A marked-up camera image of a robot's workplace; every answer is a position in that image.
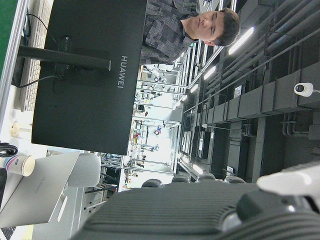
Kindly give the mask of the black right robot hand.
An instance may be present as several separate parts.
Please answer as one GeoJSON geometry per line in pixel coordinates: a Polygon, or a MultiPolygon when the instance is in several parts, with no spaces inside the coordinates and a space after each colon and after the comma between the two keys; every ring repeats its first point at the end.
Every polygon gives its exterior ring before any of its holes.
{"type": "Polygon", "coordinates": [[[320,163],[261,176],[182,177],[113,195],[75,240],[317,240],[320,163]]]}

